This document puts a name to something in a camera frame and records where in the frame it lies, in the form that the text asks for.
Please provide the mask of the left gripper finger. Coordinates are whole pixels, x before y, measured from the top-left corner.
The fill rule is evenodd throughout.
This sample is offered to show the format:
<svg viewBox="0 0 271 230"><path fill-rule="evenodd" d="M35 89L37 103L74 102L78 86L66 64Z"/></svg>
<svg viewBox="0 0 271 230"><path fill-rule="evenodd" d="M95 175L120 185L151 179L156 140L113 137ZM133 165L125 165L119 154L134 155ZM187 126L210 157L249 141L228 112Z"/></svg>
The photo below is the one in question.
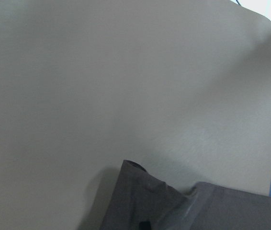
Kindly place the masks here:
<svg viewBox="0 0 271 230"><path fill-rule="evenodd" d="M150 221L141 221L139 223L139 230L150 230Z"/></svg>

